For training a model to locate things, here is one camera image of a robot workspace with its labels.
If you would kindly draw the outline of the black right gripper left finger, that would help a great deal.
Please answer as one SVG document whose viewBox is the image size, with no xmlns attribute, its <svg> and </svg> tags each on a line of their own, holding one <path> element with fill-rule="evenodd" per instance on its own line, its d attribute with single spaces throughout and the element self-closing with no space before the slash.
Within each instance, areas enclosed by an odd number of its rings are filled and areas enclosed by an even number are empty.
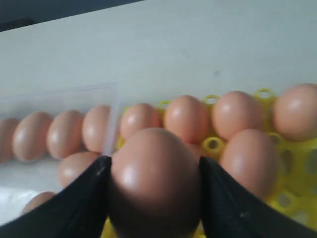
<svg viewBox="0 0 317 238">
<path fill-rule="evenodd" d="M 98 157 L 52 199 L 2 225 L 2 238 L 99 238 L 108 216 L 111 157 Z"/>
</svg>

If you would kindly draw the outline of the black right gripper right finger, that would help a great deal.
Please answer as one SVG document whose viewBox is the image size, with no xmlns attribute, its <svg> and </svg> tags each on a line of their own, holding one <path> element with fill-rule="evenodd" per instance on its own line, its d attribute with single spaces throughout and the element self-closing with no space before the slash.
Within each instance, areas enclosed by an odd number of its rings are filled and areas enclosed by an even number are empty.
<svg viewBox="0 0 317 238">
<path fill-rule="evenodd" d="M 202 224 L 208 238 L 315 238 L 317 233 L 248 192 L 216 160 L 201 157 Z"/>
</svg>

